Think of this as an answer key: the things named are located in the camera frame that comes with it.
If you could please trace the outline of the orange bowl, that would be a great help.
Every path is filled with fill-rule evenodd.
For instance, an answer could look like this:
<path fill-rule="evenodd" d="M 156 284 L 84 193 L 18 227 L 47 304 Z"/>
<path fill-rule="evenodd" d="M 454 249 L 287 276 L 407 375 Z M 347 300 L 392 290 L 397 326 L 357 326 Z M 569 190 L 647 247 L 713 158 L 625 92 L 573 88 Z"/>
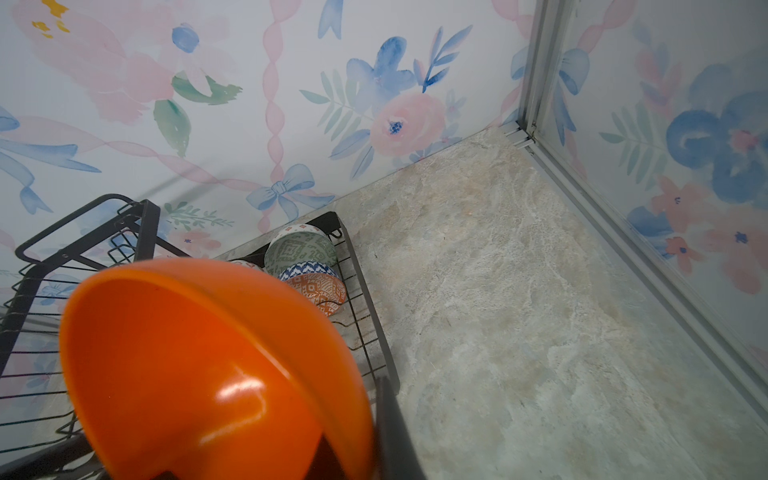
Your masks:
<path fill-rule="evenodd" d="M 301 479 L 326 442 L 349 479 L 375 465 L 356 361 L 287 284 L 229 262 L 113 267 L 69 297 L 66 386 L 109 475 Z"/>

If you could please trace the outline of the red patterned bowl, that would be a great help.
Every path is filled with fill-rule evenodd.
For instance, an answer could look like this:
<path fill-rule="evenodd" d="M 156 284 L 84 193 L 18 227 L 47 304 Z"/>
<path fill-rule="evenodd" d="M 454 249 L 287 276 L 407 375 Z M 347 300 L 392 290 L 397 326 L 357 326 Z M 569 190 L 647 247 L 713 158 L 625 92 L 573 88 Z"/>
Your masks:
<path fill-rule="evenodd" d="M 336 271 L 321 262 L 303 261 L 278 275 L 326 316 L 334 315 L 347 301 L 347 290 Z"/>

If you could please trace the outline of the green patterned bowl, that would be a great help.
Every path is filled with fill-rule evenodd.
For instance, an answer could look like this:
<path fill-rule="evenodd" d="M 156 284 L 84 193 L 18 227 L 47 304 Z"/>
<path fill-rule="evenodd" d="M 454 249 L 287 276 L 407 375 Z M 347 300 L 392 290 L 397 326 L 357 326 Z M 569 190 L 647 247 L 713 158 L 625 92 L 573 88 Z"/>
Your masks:
<path fill-rule="evenodd" d="M 301 262 L 333 266 L 337 259 L 336 249 L 325 232 L 309 224 L 298 224 L 284 228 L 270 242 L 264 256 L 264 269 L 278 277 Z"/>

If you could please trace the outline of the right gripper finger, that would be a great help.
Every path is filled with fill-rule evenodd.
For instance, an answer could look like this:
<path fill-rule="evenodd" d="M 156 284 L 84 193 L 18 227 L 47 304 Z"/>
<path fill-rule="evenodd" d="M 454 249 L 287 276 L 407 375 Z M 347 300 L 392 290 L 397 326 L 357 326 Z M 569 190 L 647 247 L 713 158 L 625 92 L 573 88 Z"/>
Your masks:
<path fill-rule="evenodd" d="M 387 376 L 376 379 L 376 450 L 378 474 L 386 480 L 425 480 L 394 388 Z"/>

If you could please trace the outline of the black wire dish rack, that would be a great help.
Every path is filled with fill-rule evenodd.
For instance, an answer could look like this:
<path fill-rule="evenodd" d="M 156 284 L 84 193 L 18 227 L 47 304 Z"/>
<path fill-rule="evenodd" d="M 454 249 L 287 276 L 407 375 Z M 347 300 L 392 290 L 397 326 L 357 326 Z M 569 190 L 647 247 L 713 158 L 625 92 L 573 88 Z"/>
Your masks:
<path fill-rule="evenodd" d="M 286 283 L 188 257 L 160 210 L 113 215 L 46 258 L 16 247 L 1 372 L 53 337 L 64 412 L 4 419 L 5 479 L 413 479 L 423 473 L 386 376 L 367 389 L 331 321 Z"/>

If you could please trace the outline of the dark blue patterned bowl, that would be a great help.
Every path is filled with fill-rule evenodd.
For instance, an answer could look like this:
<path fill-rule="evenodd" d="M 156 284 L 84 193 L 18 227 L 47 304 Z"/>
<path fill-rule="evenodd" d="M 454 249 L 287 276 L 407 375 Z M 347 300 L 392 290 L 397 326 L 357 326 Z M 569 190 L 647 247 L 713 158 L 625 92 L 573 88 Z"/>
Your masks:
<path fill-rule="evenodd" d="M 229 263 L 234 264 L 234 265 L 239 265 L 239 266 L 242 266 L 242 267 L 245 267 L 245 268 L 248 268 L 248 269 L 260 271 L 260 272 L 264 271 L 262 267 L 259 267 L 255 263 L 252 263 L 250 261 L 246 261 L 246 260 L 243 260 L 243 259 L 230 260 Z"/>

